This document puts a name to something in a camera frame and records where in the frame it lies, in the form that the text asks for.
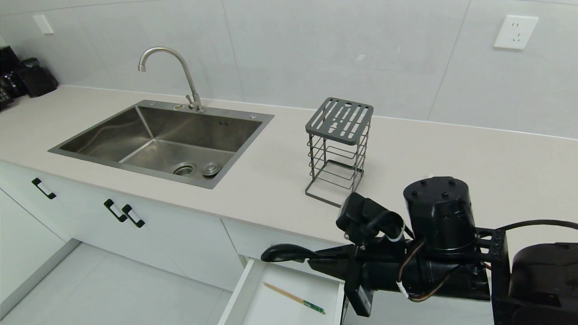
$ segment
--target black handle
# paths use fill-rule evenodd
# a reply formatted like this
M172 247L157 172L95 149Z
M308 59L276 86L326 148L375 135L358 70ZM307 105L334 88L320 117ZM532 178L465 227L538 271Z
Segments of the black handle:
M112 215L116 218L116 220L124 222L127 219L127 216L126 215L121 215L120 217L117 216L116 213L112 211L112 209L110 208L111 206L113 206L113 204L114 202L111 199L108 199L105 202L105 207L112 213Z
M42 192L42 194L44 194L48 199L52 200L53 198L56 197L56 194L52 192L50 194L46 194L46 192L44 192L44 190L42 190L40 186L38 186L40 183L42 183L42 181L38 177L32 180L32 184L34 184L34 186L36 186L36 188L39 189Z
M131 215L128 214L131 210L132 207L128 204L123 207L124 214L127 215L129 219L131 219L132 223L135 224L136 228L141 228L142 226L144 226L145 225L144 220L140 219L139 221L135 221L135 219L133 219Z
M303 263L305 258L316 259L322 257L312 250L293 244L273 245L261 255L261 261L263 262L297 261Z

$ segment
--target sink drain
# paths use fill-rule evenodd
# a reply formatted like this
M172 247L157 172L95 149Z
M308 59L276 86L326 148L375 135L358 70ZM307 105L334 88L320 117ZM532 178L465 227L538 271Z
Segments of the sink drain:
M192 165L184 165L184 166L180 166L177 169L175 169L175 171L173 172L173 174L175 175L179 175L179 176L188 176L190 175L193 170L195 170L195 167Z
M210 162L201 169L201 174L203 174L203 176L211 177L216 175L222 167L223 165L217 162Z

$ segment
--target floor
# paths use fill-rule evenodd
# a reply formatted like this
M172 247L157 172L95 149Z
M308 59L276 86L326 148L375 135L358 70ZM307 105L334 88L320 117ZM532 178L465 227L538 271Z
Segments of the floor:
M216 325L231 292L81 243L2 325Z

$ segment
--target wooden chopstick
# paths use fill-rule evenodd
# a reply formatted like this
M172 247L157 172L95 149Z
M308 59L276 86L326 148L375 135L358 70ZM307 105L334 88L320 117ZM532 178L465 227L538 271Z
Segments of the wooden chopstick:
M298 303L300 303L300 304L302 304L302 305L305 305L305 306L313 309L314 311L320 312L320 313L322 313L323 315L325 314L325 309L323 309L323 308L321 308L321 307L319 307L319 306L317 306L317 305L314 305L314 304L312 304L312 303L309 302L309 301L303 300L303 299L301 299L301 298L299 298L299 297L297 297L297 296L295 296L295 295L293 295L293 294L290 294L289 292L287 292L287 291L285 291L285 290L283 290L283 289L280 289L280 288L278 288L278 287L276 287L276 286L274 286L274 285L270 285L269 283L263 282L263 285L266 286L267 288L273 290L273 291L276 291L276 292L284 295L285 297L287 297L287 298L289 298L289 299L295 300L296 302L298 302Z

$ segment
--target black appliance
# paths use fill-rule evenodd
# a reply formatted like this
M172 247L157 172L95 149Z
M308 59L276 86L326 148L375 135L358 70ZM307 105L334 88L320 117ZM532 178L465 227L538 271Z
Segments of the black appliance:
M16 74L16 71L22 67L20 59L10 46L0 47L0 86L12 98L28 94L26 86Z
M8 94L4 88L0 87L0 110L5 109L8 104L13 102L14 99Z
M56 78L46 68L40 66L37 58L28 58L21 63L23 66L16 73L26 86L30 97L42 96L58 87Z
M0 86L12 98L38 97L55 90L58 82L37 58L20 61L10 46L0 47Z

